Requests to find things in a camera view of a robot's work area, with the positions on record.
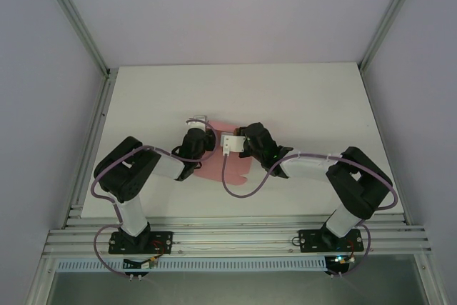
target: pink cloth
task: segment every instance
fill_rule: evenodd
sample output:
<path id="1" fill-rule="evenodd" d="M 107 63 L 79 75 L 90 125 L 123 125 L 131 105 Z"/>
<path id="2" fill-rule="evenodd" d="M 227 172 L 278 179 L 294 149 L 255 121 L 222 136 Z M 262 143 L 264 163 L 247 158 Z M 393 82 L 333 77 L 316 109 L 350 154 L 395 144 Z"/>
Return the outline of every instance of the pink cloth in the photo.
<path id="1" fill-rule="evenodd" d="M 233 132 L 237 126 L 222 123 L 220 121 L 210 121 L 209 122 L 221 138 L 222 132 Z M 216 153 L 209 159 L 202 162 L 202 167 L 194 171 L 194 175 L 222 182 L 222 163 L 224 161 L 224 156 L 222 155 L 222 147 L 216 147 Z M 246 157 L 244 159 L 240 159 L 238 157 L 238 153 L 230 153 L 227 158 L 227 165 L 226 165 L 226 183 L 234 186 L 242 185 L 248 179 L 243 176 L 249 173 L 251 169 L 252 158 Z"/>

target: vent grille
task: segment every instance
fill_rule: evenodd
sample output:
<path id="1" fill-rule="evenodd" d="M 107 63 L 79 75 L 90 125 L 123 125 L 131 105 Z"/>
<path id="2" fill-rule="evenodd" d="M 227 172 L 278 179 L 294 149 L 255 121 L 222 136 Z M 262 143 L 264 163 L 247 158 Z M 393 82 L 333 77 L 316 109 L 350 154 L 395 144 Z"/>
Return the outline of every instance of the vent grille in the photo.
<path id="1" fill-rule="evenodd" d="M 122 259 L 107 259 L 115 270 L 122 269 Z M 319 256 L 275 258 L 167 258 L 161 257 L 157 266 L 145 271 L 326 271 L 326 262 Z M 105 267 L 97 259 L 60 259 L 58 272 L 104 272 Z"/>

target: white table surface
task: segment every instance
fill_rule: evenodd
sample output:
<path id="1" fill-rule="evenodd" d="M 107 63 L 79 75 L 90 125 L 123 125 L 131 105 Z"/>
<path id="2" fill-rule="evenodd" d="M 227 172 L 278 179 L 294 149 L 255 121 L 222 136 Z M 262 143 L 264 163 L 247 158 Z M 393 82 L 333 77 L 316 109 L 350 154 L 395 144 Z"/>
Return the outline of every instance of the white table surface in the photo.
<path id="1" fill-rule="evenodd" d="M 338 154 L 357 146 L 392 177 L 355 63 L 121 67 L 96 164 L 127 136 L 170 151 L 196 114 L 243 126 L 260 121 L 278 144 L 302 152 Z M 248 181 L 231 190 L 245 194 L 264 175 L 253 161 Z M 389 194 L 383 205 L 391 202 Z M 147 216 L 205 217 L 331 214 L 340 201 L 328 182 L 310 179 L 270 178 L 255 196 L 235 199 L 217 181 L 153 175 L 141 203 Z M 115 213 L 88 190 L 82 216 Z"/>

